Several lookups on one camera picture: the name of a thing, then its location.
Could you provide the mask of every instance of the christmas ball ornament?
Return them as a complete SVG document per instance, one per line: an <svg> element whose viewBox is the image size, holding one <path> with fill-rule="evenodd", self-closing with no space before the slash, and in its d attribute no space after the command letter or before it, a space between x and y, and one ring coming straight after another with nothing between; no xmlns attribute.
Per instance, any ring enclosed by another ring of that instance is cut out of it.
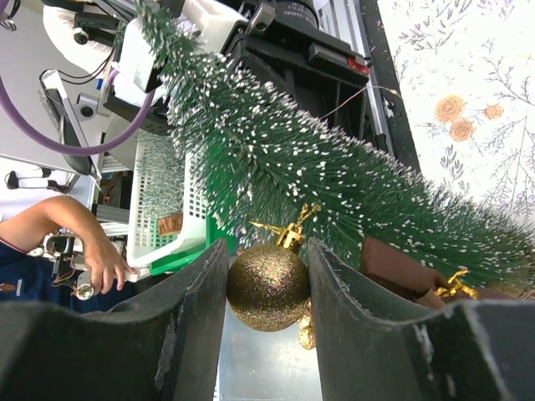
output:
<svg viewBox="0 0 535 401"><path fill-rule="evenodd" d="M304 206L298 223L275 227L253 223L278 234L276 243L245 250L231 266L227 300L237 318L258 331L290 327L307 311L310 297L308 268L299 259L303 221L319 210Z"/></svg>

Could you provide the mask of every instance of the white robotic component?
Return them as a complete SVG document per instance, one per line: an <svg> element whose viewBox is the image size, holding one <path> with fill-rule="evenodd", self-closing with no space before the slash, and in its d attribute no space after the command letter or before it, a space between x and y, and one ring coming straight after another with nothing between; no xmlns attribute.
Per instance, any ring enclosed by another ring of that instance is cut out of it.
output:
<svg viewBox="0 0 535 401"><path fill-rule="evenodd" d="M183 31L199 33L202 50L219 53L239 21L247 19L216 0L186 0L176 26ZM126 27L118 68L120 81L114 82L115 96L133 105L140 105L146 96L146 85L154 66L150 45L143 38L141 21L136 18ZM156 90L156 98L163 88Z"/></svg>

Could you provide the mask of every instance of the artificial christmas tree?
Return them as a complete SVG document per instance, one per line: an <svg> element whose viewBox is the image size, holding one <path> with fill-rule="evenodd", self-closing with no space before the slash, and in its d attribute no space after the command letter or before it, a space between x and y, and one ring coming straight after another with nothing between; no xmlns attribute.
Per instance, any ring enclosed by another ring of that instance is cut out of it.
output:
<svg viewBox="0 0 535 401"><path fill-rule="evenodd" d="M329 129L231 59L203 53L199 38L177 31L165 12L140 3L139 18L170 95L177 157L201 155L194 174L209 189L209 213L245 246L265 239L250 221L284 226L317 203L322 210L303 234L354 268L372 236L446 277L467 269L473 286L531 283L515 274L530 264L531 227L435 188L372 145Z"/></svg>

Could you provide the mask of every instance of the floral wallpaper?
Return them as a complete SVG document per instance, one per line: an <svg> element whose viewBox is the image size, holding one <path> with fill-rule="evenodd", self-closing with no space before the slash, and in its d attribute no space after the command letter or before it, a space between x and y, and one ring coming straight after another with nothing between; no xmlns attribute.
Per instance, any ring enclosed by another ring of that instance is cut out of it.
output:
<svg viewBox="0 0 535 401"><path fill-rule="evenodd" d="M423 174L535 222L535 0L379 0Z"/></svg>

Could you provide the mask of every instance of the green plastic basket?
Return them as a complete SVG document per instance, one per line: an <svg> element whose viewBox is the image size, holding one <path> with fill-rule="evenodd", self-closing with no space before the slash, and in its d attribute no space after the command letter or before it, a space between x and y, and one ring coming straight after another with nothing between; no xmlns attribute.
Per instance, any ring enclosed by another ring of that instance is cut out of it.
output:
<svg viewBox="0 0 535 401"><path fill-rule="evenodd" d="M227 235L224 231L217 228L216 221L211 218L206 218L206 242L187 251L174 253L169 256L162 257L157 261L153 261L150 264L150 274L157 276L162 273L178 272L182 268L186 267L198 256L200 256L211 244L220 238L227 240L229 253L236 251L237 239L233 236Z"/></svg>

